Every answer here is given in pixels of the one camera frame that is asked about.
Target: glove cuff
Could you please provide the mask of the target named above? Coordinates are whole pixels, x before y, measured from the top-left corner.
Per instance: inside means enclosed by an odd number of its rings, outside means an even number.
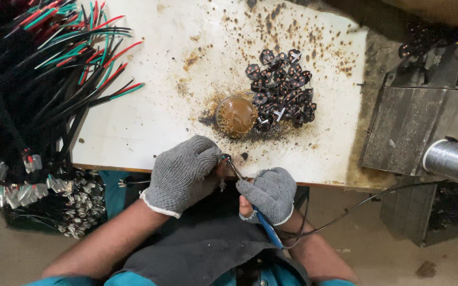
[[[279,222],[278,224],[273,224],[273,225],[278,226],[278,225],[285,223],[293,215],[293,211],[294,211],[294,205],[291,205],[291,212],[289,213],[288,217],[286,217],[283,221]]]
[[[139,198],[143,199],[144,202],[146,203],[146,205],[148,205],[148,207],[154,212],[157,212],[157,213],[160,213],[160,214],[164,214],[164,215],[168,215],[168,216],[173,216],[175,218],[180,218],[181,213],[165,210],[165,209],[162,209],[160,207],[156,207],[156,206],[152,205],[152,203],[150,203],[148,201],[148,199],[146,198],[146,191],[148,191],[150,188],[153,188],[153,187],[149,187],[149,188],[145,189],[144,191],[142,191],[140,193]]]
[[[246,222],[251,222],[252,224],[258,224],[259,220],[258,220],[257,213],[258,212],[254,210],[252,214],[250,215],[250,217],[244,217],[241,213],[239,215],[240,215],[240,218]]]

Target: black apron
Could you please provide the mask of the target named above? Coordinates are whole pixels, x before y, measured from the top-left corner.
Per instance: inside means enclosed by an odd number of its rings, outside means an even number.
[[[279,263],[310,284],[303,266],[270,243],[260,225],[239,218],[238,197],[234,183],[222,193],[215,190],[179,219],[169,219],[117,273],[131,271],[157,286],[202,286],[259,257],[259,261]]]

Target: solder spool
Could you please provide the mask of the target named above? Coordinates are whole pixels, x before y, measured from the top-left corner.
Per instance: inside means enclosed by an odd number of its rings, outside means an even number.
[[[256,124],[258,112],[250,101],[237,96],[222,100],[215,110],[220,130],[231,138],[244,137]]]
[[[445,139],[436,141],[423,156],[423,167],[458,181],[458,143]]]

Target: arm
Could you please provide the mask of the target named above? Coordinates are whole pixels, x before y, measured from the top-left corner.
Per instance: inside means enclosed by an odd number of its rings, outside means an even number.
[[[43,271],[42,278],[63,275],[107,277],[116,263],[168,218],[170,216],[152,211],[139,199],[58,257]]]
[[[236,184],[240,196],[240,216],[249,222],[258,222],[252,204],[279,229],[295,233],[301,228],[303,216],[293,209],[296,183],[282,168],[260,171],[253,182],[239,181]],[[305,223],[304,232],[314,227]],[[295,239],[283,241],[292,245]],[[358,277],[335,250],[320,236],[313,234],[301,238],[289,250],[291,257],[302,263],[309,278],[314,282],[333,279],[358,283]]]
[[[160,154],[149,188],[138,201],[62,254],[42,277],[87,275],[104,278],[168,218],[209,195],[220,183],[213,167],[220,149],[206,137],[194,136]]]
[[[280,225],[283,231],[295,233],[301,228],[303,216],[294,210],[292,216]],[[305,222],[304,232],[313,231],[314,227]],[[295,239],[284,240],[285,245],[293,244]],[[305,267],[309,278],[314,282],[332,279],[342,279],[359,283],[358,276],[353,269],[338,255],[324,238],[318,234],[300,238],[295,247],[289,250],[291,258]]]

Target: teal shirt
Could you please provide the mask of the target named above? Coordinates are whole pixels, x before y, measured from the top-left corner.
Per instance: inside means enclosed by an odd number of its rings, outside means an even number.
[[[300,286],[301,282],[296,279],[289,271],[274,265],[261,271],[261,279],[268,282],[268,286]],[[27,286],[92,286],[96,285],[90,277],[48,277]],[[157,286],[151,280],[144,278],[133,272],[123,272],[112,276],[107,280],[104,286]],[[319,286],[355,286],[353,283],[345,280],[330,280],[318,283]],[[224,275],[215,280],[212,286],[236,286],[236,274],[234,270],[227,271]]]

